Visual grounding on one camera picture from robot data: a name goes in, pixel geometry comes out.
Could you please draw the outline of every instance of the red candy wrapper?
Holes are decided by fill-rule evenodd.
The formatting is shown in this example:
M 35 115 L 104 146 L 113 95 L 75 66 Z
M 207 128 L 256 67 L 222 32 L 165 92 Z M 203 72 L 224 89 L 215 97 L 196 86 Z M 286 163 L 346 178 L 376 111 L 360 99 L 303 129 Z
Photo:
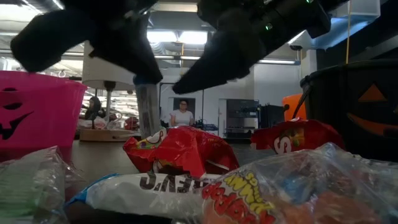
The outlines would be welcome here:
M 132 138 L 123 147 L 140 172 L 148 172 L 152 168 L 155 172 L 164 172 L 162 169 L 167 166 L 201 178 L 204 174 L 226 174 L 239 167 L 228 143 L 193 127 L 169 129 L 163 141 L 152 149 L 143 149 L 141 144 Z
M 278 154 L 316 149 L 328 142 L 344 149 L 343 139 L 330 125 L 300 118 L 259 129 L 251 136 L 251 142 L 256 149 L 273 149 Z

